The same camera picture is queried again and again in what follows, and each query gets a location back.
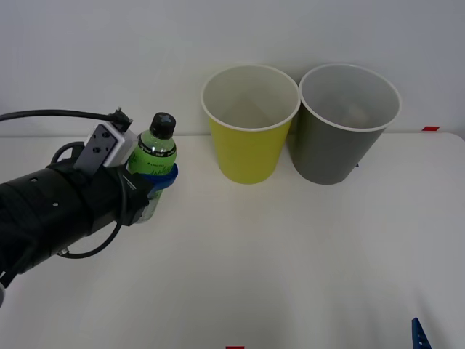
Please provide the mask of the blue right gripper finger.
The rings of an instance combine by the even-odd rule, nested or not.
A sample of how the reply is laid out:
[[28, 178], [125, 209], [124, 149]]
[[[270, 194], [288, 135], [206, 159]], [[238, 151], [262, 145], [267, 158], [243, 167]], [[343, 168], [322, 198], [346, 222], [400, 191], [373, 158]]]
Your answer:
[[413, 349], [431, 349], [431, 345], [418, 318], [414, 318], [411, 321], [411, 334]]

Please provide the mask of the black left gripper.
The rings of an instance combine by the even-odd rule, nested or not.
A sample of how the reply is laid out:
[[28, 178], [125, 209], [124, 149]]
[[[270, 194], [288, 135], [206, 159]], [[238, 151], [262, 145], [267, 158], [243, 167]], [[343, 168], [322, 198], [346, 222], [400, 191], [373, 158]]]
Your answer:
[[124, 167], [99, 169], [90, 182], [92, 225], [135, 224], [148, 205], [151, 185], [153, 190], [164, 190], [174, 183], [178, 174], [177, 164], [163, 175], [131, 174]]

